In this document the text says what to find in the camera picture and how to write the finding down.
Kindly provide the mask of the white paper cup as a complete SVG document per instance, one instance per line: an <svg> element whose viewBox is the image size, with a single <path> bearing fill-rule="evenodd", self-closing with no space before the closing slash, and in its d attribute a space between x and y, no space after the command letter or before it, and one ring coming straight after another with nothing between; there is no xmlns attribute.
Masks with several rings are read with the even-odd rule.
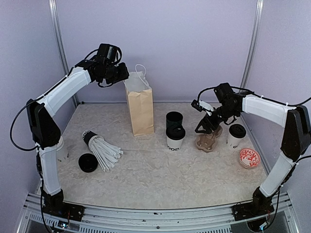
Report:
<svg viewBox="0 0 311 233"><path fill-rule="evenodd" d="M230 149L236 149L244 139L245 139L245 136L236 137L232 134L229 134L226 140L226 144Z"/></svg>
<svg viewBox="0 0 311 233"><path fill-rule="evenodd" d="M169 137L167 136L167 148L170 151L180 150L184 137Z"/></svg>

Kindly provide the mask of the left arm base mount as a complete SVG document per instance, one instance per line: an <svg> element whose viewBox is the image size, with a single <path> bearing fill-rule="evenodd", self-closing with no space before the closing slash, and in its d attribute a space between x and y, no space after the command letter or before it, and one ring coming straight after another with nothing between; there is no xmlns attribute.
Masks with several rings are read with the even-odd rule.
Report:
<svg viewBox="0 0 311 233"><path fill-rule="evenodd" d="M68 220L82 221L85 207L77 204L63 202L60 207L43 206L43 212L51 216L65 218Z"/></svg>

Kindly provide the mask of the bundle of white straws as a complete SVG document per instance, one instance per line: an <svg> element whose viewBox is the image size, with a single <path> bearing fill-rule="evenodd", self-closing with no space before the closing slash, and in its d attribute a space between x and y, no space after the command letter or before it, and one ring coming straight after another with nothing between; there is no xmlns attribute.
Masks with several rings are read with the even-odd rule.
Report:
<svg viewBox="0 0 311 233"><path fill-rule="evenodd" d="M95 155L104 172L112 169L123 155L123 151L120 147L106 142L104 138L99 135L95 135L90 139L88 147Z"/></svg>

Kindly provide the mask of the black cup lid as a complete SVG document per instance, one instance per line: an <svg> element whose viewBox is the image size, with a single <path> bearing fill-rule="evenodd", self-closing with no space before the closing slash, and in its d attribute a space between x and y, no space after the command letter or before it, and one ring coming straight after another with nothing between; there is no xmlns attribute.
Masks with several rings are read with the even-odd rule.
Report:
<svg viewBox="0 0 311 233"><path fill-rule="evenodd" d="M166 136L172 140L181 140L185 135L186 131L182 125L171 125L166 129Z"/></svg>
<svg viewBox="0 0 311 233"><path fill-rule="evenodd" d="M238 139L242 139L246 136L246 130L241 124L233 124L229 127L229 133Z"/></svg>

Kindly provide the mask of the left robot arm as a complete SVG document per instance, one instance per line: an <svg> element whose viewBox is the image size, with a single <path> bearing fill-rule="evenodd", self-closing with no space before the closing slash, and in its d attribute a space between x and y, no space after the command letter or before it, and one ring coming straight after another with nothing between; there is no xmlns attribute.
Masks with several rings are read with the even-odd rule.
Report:
<svg viewBox="0 0 311 233"><path fill-rule="evenodd" d="M129 77L122 51L110 44L100 44L69 73L36 100L27 102L27 115L37 151L37 167L43 181L41 188L45 204L58 216L68 211L57 173L57 144L61 131L54 121L58 110L79 90L96 82L107 87Z"/></svg>

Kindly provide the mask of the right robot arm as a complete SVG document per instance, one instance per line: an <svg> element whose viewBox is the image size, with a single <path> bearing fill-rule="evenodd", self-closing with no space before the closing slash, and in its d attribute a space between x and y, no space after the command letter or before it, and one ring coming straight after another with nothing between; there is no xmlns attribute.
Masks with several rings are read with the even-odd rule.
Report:
<svg viewBox="0 0 311 233"><path fill-rule="evenodd" d="M266 180L253 193L248 205L252 215L258 216L271 204L271 198L289 179L298 162L305 159L304 153L311 144L311 123L307 107L301 104L290 105L256 95L248 89L234 92L235 87L221 83L212 87L220 107L196 98L191 105L206 115L199 122L196 133L210 134L229 118L240 117L241 113L252 114L269 120L284 129L280 155Z"/></svg>

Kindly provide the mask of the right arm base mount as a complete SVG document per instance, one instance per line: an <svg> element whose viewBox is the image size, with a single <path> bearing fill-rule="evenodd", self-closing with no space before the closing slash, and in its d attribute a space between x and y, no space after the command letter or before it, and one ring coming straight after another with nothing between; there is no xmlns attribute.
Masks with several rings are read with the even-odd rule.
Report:
<svg viewBox="0 0 311 233"><path fill-rule="evenodd" d="M269 212L271 213L274 211L274 207L271 204L268 204L267 207L262 209L261 207L256 207L253 202L238 203L235 204L231 209L235 221L266 215Z"/></svg>

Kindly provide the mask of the black cup holding straws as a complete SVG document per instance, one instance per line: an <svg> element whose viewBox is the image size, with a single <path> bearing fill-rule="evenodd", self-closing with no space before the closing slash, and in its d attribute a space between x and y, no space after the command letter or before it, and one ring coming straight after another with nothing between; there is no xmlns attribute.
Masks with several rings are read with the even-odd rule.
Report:
<svg viewBox="0 0 311 233"><path fill-rule="evenodd" d="M82 139L85 142L85 144L89 147L89 143L94 139L99 137L96 133L90 130L86 130L82 133Z"/></svg>

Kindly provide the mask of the brown paper bag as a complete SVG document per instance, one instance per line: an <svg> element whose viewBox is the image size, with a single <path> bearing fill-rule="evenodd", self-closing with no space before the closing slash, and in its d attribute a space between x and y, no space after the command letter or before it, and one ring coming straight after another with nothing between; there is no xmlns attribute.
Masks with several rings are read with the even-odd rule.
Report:
<svg viewBox="0 0 311 233"><path fill-rule="evenodd" d="M154 133L153 92L146 80L146 68L136 64L135 71L123 81L134 136Z"/></svg>

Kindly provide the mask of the cardboard cup carrier tray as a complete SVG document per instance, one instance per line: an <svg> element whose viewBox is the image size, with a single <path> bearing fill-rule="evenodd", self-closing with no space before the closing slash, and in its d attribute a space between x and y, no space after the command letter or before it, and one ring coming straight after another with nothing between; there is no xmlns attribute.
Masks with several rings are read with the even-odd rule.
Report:
<svg viewBox="0 0 311 233"><path fill-rule="evenodd" d="M211 134L200 134L195 140L195 146L206 153L212 152L217 146L217 138L222 134L223 128L219 126Z"/></svg>

